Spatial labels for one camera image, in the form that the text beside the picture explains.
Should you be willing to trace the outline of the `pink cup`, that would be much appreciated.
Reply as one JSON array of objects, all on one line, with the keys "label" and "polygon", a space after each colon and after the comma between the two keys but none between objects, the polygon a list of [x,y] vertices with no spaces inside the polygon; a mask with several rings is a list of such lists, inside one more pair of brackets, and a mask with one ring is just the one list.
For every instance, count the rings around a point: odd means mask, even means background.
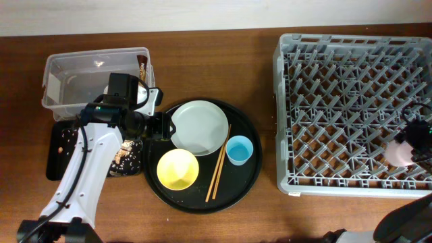
[{"label": "pink cup", "polygon": [[384,157],[387,162],[395,167],[407,167],[413,165],[412,161],[413,148],[407,143],[397,143],[395,140],[388,143]]}]

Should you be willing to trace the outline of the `pale green plate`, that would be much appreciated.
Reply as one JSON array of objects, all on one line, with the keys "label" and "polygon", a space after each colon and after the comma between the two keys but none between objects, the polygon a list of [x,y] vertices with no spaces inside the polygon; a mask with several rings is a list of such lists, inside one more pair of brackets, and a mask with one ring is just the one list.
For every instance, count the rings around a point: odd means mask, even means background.
[{"label": "pale green plate", "polygon": [[220,149],[229,131],[227,116],[209,101],[184,103],[171,118],[176,128],[171,141],[176,148],[195,156],[210,155]]}]

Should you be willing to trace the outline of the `yellow bowl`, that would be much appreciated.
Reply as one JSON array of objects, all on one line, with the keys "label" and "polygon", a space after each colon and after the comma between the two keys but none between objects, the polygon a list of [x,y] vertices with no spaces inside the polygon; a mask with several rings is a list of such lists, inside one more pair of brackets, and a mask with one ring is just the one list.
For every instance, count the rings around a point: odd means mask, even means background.
[{"label": "yellow bowl", "polygon": [[193,185],[199,174],[197,158],[184,149],[166,152],[158,161],[157,178],[170,190],[184,190]]}]

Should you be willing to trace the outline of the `round black serving tray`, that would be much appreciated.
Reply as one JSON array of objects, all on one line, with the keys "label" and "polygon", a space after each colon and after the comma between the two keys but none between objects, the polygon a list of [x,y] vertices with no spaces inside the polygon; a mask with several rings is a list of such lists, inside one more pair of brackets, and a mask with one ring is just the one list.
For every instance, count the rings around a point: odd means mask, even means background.
[{"label": "round black serving tray", "polygon": [[170,141],[146,141],[142,148],[142,170],[153,192],[167,205],[187,213],[215,213],[242,200],[256,182],[263,160],[259,134],[248,116],[229,103],[216,99],[208,99],[208,102],[221,108],[227,115],[229,125],[232,126],[230,136],[247,137],[251,140],[254,149],[251,158],[243,165],[236,166],[229,162],[229,159],[224,159],[214,200],[210,199],[206,202],[205,198],[219,151],[198,157],[200,171],[196,181],[190,187],[177,191],[164,187],[157,178],[158,161],[166,152],[175,148],[174,144]]}]

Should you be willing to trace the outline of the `brown coffee sachet wrapper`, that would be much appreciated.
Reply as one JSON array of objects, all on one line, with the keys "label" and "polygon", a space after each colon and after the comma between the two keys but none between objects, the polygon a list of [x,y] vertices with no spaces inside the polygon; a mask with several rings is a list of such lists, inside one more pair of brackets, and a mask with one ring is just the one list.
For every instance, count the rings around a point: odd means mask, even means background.
[{"label": "brown coffee sachet wrapper", "polygon": [[145,55],[138,55],[137,60],[140,69],[140,79],[144,82],[146,80],[146,67],[148,64],[148,57]]}]

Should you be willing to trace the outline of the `wooden chopstick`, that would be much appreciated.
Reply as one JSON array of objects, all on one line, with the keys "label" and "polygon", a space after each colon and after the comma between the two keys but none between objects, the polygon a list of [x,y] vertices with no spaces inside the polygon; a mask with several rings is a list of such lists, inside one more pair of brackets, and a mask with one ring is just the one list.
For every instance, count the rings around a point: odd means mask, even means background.
[{"label": "wooden chopstick", "polygon": [[223,164],[224,164],[224,161],[225,161],[225,151],[226,151],[226,145],[225,145],[225,148],[224,148],[224,150],[223,150],[223,155],[222,155],[222,160],[221,160],[221,163],[220,163],[220,165],[219,165],[219,171],[218,171],[218,174],[217,174],[217,177],[216,177],[216,180],[215,180],[215,184],[214,184],[214,187],[213,187],[213,193],[212,193],[212,199],[213,200],[215,200],[216,199],[216,196],[217,196],[217,190],[218,190],[218,187],[219,187],[219,182],[220,182],[220,180],[221,180],[221,173],[222,173],[222,170],[223,170]]},{"label": "wooden chopstick", "polygon": [[211,192],[212,192],[212,189],[213,189],[213,186],[214,186],[214,184],[215,184],[215,180],[216,180],[216,177],[217,177],[217,174],[218,174],[218,171],[219,171],[219,165],[220,165],[220,163],[221,163],[221,160],[222,160],[222,155],[223,155],[223,150],[224,150],[224,148],[225,148],[225,145],[226,145],[226,142],[228,141],[228,138],[229,138],[229,135],[230,135],[230,132],[231,132],[231,128],[232,128],[232,125],[230,124],[229,125],[229,130],[228,130],[228,133],[227,133],[227,136],[226,136],[226,139],[225,139],[225,141],[223,142],[223,144],[222,144],[222,146],[221,146],[221,149],[220,149],[220,151],[219,151],[219,156],[218,156],[218,159],[217,159],[217,162],[216,162],[216,166],[215,166],[215,169],[214,169],[214,172],[213,172],[213,175],[212,175],[212,178],[211,178],[211,182],[210,182],[210,184],[209,184],[209,189],[208,189],[208,191],[207,191],[207,195],[206,195],[206,198],[205,198],[205,202],[207,203],[208,201],[209,201],[209,199],[210,199],[210,195],[211,195]]}]

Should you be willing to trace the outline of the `blue cup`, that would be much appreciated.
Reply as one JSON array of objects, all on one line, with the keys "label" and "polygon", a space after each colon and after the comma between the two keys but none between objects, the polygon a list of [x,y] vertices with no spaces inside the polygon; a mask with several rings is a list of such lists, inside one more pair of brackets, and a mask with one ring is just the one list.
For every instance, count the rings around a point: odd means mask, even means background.
[{"label": "blue cup", "polygon": [[225,147],[225,153],[229,161],[236,166],[245,164],[252,156],[253,151],[253,143],[245,136],[231,137]]}]

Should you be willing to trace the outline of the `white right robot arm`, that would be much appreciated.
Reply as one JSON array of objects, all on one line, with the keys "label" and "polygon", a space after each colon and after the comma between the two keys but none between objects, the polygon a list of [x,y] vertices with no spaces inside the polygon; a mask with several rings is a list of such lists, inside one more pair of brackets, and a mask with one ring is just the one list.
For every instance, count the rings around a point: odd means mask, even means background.
[{"label": "white right robot arm", "polygon": [[[385,150],[385,159],[396,167],[418,165],[431,173],[431,124],[413,120]],[[428,194],[387,214],[373,232],[327,232],[321,242],[430,242],[431,195]]]}]

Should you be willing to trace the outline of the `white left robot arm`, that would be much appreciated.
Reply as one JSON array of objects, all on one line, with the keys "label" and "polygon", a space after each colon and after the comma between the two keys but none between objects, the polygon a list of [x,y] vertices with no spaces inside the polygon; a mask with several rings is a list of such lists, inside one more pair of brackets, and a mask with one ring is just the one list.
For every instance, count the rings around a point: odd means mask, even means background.
[{"label": "white left robot arm", "polygon": [[140,78],[109,76],[107,93],[76,117],[79,126],[72,158],[60,185],[38,220],[23,220],[18,242],[100,242],[95,232],[97,204],[109,168],[126,140],[169,140],[176,127],[156,112],[163,92]]}]

